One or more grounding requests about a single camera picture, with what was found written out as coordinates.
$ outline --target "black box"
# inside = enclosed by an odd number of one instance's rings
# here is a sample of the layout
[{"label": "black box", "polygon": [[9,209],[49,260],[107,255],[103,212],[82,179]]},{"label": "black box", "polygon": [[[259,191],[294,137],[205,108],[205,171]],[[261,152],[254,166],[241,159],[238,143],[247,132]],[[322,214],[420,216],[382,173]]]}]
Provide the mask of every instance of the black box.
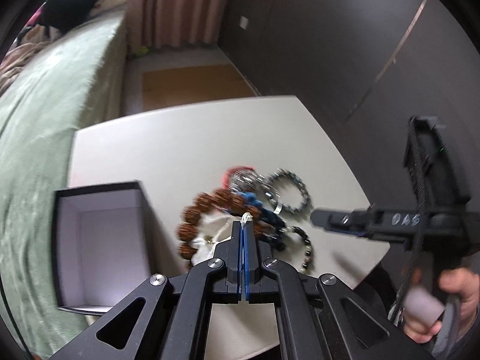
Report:
[{"label": "black box", "polygon": [[51,246],[58,308],[87,315],[109,311],[161,271],[157,235],[138,181],[56,191]]}]

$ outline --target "bracelet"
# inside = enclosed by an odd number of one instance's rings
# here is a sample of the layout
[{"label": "bracelet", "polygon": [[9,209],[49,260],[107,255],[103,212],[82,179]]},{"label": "bracelet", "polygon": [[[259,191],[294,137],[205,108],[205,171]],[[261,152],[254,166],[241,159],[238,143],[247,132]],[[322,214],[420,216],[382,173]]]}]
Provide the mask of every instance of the bracelet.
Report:
[{"label": "bracelet", "polygon": [[178,253],[183,259],[189,262],[189,268],[191,268],[191,258],[198,250],[192,247],[189,242],[198,234],[197,225],[200,222],[202,214],[206,214],[215,208],[239,216],[242,216],[245,212],[249,212],[253,217],[253,232],[256,238],[263,235],[264,232],[268,232],[270,228],[267,226],[269,225],[259,221],[262,210],[248,203],[248,200],[243,196],[236,195],[225,188],[218,188],[213,191],[212,195],[200,193],[194,199],[193,205],[184,209],[182,213],[184,222],[177,228],[178,239],[182,241],[182,244],[178,248]]},{"label": "bracelet", "polygon": [[[284,204],[280,194],[272,186],[275,181],[281,178],[291,180],[300,191],[302,202],[298,207]],[[264,177],[256,173],[255,170],[249,166],[237,166],[226,172],[223,178],[223,184],[225,188],[229,188],[234,192],[262,191],[268,201],[275,207],[275,214],[280,214],[282,209],[284,209],[291,214],[298,215],[307,208],[311,202],[311,197],[305,183],[295,173],[288,170],[278,169],[277,172],[272,175]]]},{"label": "bracelet", "polygon": [[303,264],[301,266],[301,269],[299,269],[299,272],[301,274],[304,274],[308,270],[308,267],[309,267],[309,265],[311,263],[311,260],[313,258],[313,250],[312,250],[312,247],[311,247],[311,241],[308,238],[307,233],[305,233],[305,231],[303,231],[300,227],[297,227],[297,226],[290,227],[289,226],[289,227],[284,227],[281,230],[281,233],[283,233],[283,234],[288,233],[288,232],[292,232],[292,233],[296,233],[296,234],[300,235],[303,243],[305,244],[305,259],[303,260]]},{"label": "bracelet", "polygon": [[263,182],[265,196],[273,206],[277,206],[277,207],[279,206],[279,204],[282,204],[282,203],[280,201],[279,193],[275,188],[272,187],[272,184],[279,179],[287,179],[292,181],[302,195],[302,202],[298,207],[292,207],[289,204],[283,204],[280,210],[283,209],[285,211],[288,211],[291,214],[298,215],[305,208],[307,208],[311,203],[311,197],[307,191],[305,183],[295,173],[290,172],[288,170],[283,170],[283,169],[278,169],[275,173],[273,173],[271,176],[265,179],[265,181]]}]

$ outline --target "beaded bracelet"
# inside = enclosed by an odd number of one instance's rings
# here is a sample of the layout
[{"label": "beaded bracelet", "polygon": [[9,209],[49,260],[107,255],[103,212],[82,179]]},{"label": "beaded bracelet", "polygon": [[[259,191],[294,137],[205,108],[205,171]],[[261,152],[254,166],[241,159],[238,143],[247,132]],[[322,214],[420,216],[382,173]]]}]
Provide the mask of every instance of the beaded bracelet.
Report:
[{"label": "beaded bracelet", "polygon": [[255,170],[251,166],[234,166],[233,168],[229,168],[226,170],[225,174],[223,175],[223,180],[222,180],[222,187],[225,189],[230,188],[230,178],[236,174],[237,172],[240,171],[250,171],[250,172],[255,172]]},{"label": "beaded bracelet", "polygon": [[249,212],[253,217],[253,231],[256,238],[263,233],[268,233],[272,229],[270,225],[259,221],[262,210],[249,205],[243,196],[236,195],[225,188],[217,188],[212,195],[200,193],[194,199],[193,206],[188,206],[183,211],[182,218],[184,222],[177,228],[178,239],[182,241],[178,252],[183,259],[189,262],[189,267],[191,267],[191,258],[197,252],[197,249],[190,246],[189,242],[198,234],[197,225],[202,214],[207,214],[215,208],[237,216],[242,216],[245,212]]},{"label": "beaded bracelet", "polygon": [[310,239],[308,238],[307,233],[305,233],[305,231],[303,231],[300,227],[297,227],[297,226],[292,226],[292,227],[288,226],[288,227],[284,227],[281,230],[281,233],[283,233],[283,234],[288,233],[288,232],[292,232],[292,233],[296,233],[296,234],[300,235],[303,243],[305,244],[305,259],[303,260],[303,264],[301,266],[301,269],[299,269],[299,272],[301,274],[304,274],[306,272],[306,270],[308,269],[308,267],[311,263],[311,260],[313,258],[313,250],[312,250],[312,247],[311,247]]}]

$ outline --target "hand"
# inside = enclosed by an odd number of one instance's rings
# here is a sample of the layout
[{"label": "hand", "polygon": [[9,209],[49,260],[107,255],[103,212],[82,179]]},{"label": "hand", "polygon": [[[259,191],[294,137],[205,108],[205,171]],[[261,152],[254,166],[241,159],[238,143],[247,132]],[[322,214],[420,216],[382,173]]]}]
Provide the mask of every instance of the hand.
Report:
[{"label": "hand", "polygon": [[[419,283],[421,278],[421,270],[416,269],[412,274],[412,284]],[[438,286],[445,292],[459,294],[461,297],[460,326],[457,336],[457,339],[460,339],[472,327],[477,317],[477,306],[480,299],[480,278],[467,268],[458,268],[452,271],[443,271],[440,275]],[[440,321],[435,322],[433,326],[426,326],[407,312],[404,312],[403,320],[405,321],[403,331],[418,344],[430,341],[442,328]]]}]

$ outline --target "wall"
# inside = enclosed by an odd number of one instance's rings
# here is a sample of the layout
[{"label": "wall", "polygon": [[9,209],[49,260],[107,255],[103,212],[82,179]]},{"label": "wall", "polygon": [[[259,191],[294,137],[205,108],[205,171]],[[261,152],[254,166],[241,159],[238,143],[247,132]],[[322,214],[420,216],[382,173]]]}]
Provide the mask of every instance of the wall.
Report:
[{"label": "wall", "polygon": [[438,0],[427,1],[395,64],[346,121],[421,2],[229,0],[220,47],[262,95],[297,95],[372,203],[415,204],[402,168],[407,120],[439,116],[466,168],[469,208],[480,210],[480,55]]}]

